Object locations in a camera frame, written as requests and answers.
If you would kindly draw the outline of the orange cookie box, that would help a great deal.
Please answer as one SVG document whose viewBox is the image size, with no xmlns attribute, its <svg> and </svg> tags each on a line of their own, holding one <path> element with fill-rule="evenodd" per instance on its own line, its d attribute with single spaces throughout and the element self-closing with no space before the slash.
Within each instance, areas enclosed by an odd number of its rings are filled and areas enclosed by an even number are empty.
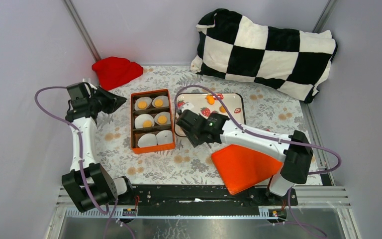
<svg viewBox="0 0 382 239">
<path fill-rule="evenodd" d="M 175 148 L 174 119 L 167 89 L 131 95 L 131 149 L 136 154 Z"/>
</svg>

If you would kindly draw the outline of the metal tongs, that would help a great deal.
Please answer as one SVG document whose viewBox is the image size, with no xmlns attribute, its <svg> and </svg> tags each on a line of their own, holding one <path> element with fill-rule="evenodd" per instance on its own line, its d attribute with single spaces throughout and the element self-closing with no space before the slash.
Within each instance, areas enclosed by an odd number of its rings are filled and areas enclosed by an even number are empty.
<svg viewBox="0 0 382 239">
<path fill-rule="evenodd" d="M 194 108 L 194 105 L 190 102 L 186 102 L 183 105 L 179 106 L 179 111 L 184 112 L 185 110 L 192 110 Z"/>
</svg>

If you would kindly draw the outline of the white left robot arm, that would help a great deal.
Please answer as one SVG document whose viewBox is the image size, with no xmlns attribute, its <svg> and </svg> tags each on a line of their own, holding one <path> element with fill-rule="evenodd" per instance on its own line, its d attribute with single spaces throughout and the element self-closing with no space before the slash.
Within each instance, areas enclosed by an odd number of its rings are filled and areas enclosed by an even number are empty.
<svg viewBox="0 0 382 239">
<path fill-rule="evenodd" d="M 82 213 L 114 201 L 130 204 L 134 191 L 129 179 L 113 179 L 97 162 L 95 152 L 98 114 L 117 111 L 126 98 L 87 82 L 70 85 L 67 91 L 70 108 L 65 120 L 73 135 L 73 160 L 69 173 L 62 176 L 64 189 Z"/>
</svg>

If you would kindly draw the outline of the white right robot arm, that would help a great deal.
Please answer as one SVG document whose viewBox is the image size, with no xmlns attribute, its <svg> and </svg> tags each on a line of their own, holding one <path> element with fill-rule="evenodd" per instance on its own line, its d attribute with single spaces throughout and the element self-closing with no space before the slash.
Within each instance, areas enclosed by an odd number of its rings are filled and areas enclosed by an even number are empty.
<svg viewBox="0 0 382 239">
<path fill-rule="evenodd" d="M 237 145 L 282 163 L 265 192 L 267 202 L 272 205 L 282 202 L 295 184 L 305 184 L 307 181 L 313 150 L 301 131 L 277 134 L 240 124 L 232 117 L 218 113 L 211 113 L 208 118 L 204 118 L 190 110 L 179 114 L 176 125 L 182 129 L 193 147 L 203 143 Z"/>
</svg>

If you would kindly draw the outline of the white strawberry tray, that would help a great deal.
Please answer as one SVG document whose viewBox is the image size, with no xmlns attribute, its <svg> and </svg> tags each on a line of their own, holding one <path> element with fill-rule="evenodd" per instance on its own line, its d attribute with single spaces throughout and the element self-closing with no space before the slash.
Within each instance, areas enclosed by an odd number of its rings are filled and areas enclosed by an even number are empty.
<svg viewBox="0 0 382 239">
<path fill-rule="evenodd" d="M 234 118 L 241 124 L 246 123 L 245 110 L 243 104 L 243 98 L 238 93 L 216 93 L 219 98 L 225 103 L 228 110 Z M 190 102 L 194 105 L 192 112 L 199 114 L 205 118 L 209 116 L 210 113 L 215 112 L 225 116 L 227 113 L 221 113 L 219 107 L 222 104 L 215 99 L 214 105 L 209 105 L 206 100 L 208 93 L 183 93 L 177 98 L 178 107 L 186 102 Z"/>
</svg>

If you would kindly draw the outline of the round yellow biscuit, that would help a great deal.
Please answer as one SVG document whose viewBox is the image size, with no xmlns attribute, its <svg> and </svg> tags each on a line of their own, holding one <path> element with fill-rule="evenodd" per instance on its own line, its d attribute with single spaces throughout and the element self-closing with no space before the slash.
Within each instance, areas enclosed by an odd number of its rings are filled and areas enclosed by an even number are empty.
<svg viewBox="0 0 382 239">
<path fill-rule="evenodd" d="M 168 122 L 168 118 L 165 115 L 160 115 L 157 119 L 158 124 L 163 125 Z"/>
<path fill-rule="evenodd" d="M 151 120 L 146 120 L 142 123 L 143 128 L 152 127 L 152 126 L 153 126 L 153 122 Z"/>
<path fill-rule="evenodd" d="M 140 110 L 145 110 L 148 107 L 148 103 L 146 101 L 140 101 L 137 103 L 137 107 Z"/>
<path fill-rule="evenodd" d="M 154 107 L 156 108 L 160 108 L 164 106 L 164 101 L 161 98 L 155 99 L 153 103 L 154 103 Z"/>
</svg>

